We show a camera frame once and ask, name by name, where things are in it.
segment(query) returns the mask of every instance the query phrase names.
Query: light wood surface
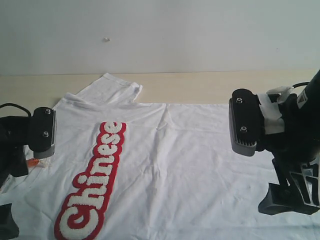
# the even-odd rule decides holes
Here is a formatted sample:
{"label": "light wood surface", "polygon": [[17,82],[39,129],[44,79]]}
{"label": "light wood surface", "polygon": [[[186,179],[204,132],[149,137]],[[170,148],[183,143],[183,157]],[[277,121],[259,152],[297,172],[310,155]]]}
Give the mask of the light wood surface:
{"label": "light wood surface", "polygon": [[[316,72],[317,69],[306,69],[115,76],[143,85],[136,102],[227,104],[232,92],[238,88],[264,93],[279,86],[310,81]],[[0,76],[0,104],[16,103],[31,112],[38,107],[53,107],[66,93],[76,94],[99,77],[100,74]],[[13,107],[0,109],[0,117],[8,115],[21,116],[24,113]]]}

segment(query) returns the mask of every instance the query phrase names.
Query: red and white patch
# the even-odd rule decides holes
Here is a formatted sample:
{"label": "red and white patch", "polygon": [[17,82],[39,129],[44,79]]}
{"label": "red and white patch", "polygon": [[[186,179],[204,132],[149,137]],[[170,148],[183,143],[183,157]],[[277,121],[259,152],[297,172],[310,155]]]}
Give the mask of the red and white patch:
{"label": "red and white patch", "polygon": [[113,190],[126,124],[103,122],[93,157],[72,184],[79,190],[64,200],[55,221],[58,240],[92,240],[100,232]]}

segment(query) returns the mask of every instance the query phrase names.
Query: t-shirt sleeve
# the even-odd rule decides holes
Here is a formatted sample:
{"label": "t-shirt sleeve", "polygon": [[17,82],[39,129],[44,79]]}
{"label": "t-shirt sleeve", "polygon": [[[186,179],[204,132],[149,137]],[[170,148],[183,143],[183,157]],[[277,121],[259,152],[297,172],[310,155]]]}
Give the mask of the t-shirt sleeve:
{"label": "t-shirt sleeve", "polygon": [[86,102],[103,104],[130,104],[142,90],[142,85],[115,77],[109,73],[91,83],[76,96]]}

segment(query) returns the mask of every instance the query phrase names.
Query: black cable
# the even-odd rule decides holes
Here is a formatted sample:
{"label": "black cable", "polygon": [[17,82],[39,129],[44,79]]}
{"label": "black cable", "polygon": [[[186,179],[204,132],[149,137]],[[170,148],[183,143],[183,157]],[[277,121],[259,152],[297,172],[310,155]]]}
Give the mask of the black cable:
{"label": "black cable", "polygon": [[8,103],[5,103],[5,104],[2,104],[2,105],[0,105],[0,109],[4,108],[4,107],[7,107],[7,106],[16,107],[18,109],[21,109],[21,110],[25,111],[26,114],[28,114],[29,118],[31,117],[31,112],[28,109],[26,109],[23,106],[20,106],[18,104],[15,104],[15,103],[8,102]]}
{"label": "black cable", "polygon": [[309,82],[308,82],[308,81],[305,81],[305,82],[297,83],[297,84],[293,85],[292,87],[298,88],[298,87],[306,86],[306,85],[308,85],[308,84],[309,84]]}

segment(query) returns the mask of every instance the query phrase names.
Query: orange object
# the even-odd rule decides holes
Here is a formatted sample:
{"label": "orange object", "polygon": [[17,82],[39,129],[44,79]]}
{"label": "orange object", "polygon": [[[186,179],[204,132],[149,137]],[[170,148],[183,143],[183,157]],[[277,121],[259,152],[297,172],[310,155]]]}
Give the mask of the orange object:
{"label": "orange object", "polygon": [[39,164],[39,159],[36,158],[30,158],[26,161],[26,164],[28,166],[28,168],[37,166]]}

